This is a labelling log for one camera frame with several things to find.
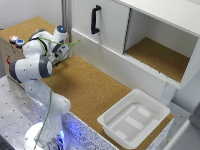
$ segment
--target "cork surface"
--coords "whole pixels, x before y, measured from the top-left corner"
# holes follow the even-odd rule
[[[45,28],[48,32],[53,33],[55,26],[36,17],[0,31],[0,36],[9,42],[9,37],[16,34],[27,42],[29,37],[40,28]],[[50,85],[50,78],[42,79],[42,81]],[[131,89],[78,56],[73,56],[53,68],[53,85],[54,92],[71,101],[71,112],[120,150],[123,150],[104,133],[97,118],[127,95]],[[146,149],[172,119],[172,115],[167,116],[137,150]]]
[[[55,26],[40,17],[35,17],[4,30],[0,30],[0,36],[9,42],[11,35],[17,35],[19,39],[23,39],[27,43],[31,35],[38,29],[45,29],[53,34]]]
[[[181,82],[190,60],[149,38],[144,38],[126,53],[178,82]]]

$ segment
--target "white wall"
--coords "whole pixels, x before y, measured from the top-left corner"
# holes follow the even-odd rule
[[[195,109],[200,102],[200,71],[176,93],[173,102],[189,112]]]
[[[62,24],[61,0],[0,0],[0,28],[7,28],[39,16]]]

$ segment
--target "cork board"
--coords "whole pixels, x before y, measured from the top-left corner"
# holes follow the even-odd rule
[[[190,60],[149,38],[144,38],[125,53],[178,82],[181,82]]]
[[[42,81],[50,86],[50,78],[42,79]],[[76,55],[65,60],[58,67],[54,67],[53,81],[53,91],[71,101],[72,113],[123,150],[105,134],[97,118],[131,92],[131,89]],[[172,119],[173,115],[167,116],[136,150],[146,149]]]

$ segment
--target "black door handle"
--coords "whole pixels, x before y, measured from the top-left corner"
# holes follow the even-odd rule
[[[96,34],[98,33],[100,30],[98,28],[96,28],[96,12],[98,10],[101,10],[101,7],[96,5],[96,8],[94,8],[92,10],[92,21],[91,21],[91,31],[92,31],[92,34]]]

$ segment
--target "white plastic bin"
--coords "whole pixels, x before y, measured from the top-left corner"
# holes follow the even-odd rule
[[[169,113],[169,108],[135,89],[97,121],[105,133],[122,147],[135,149]]]

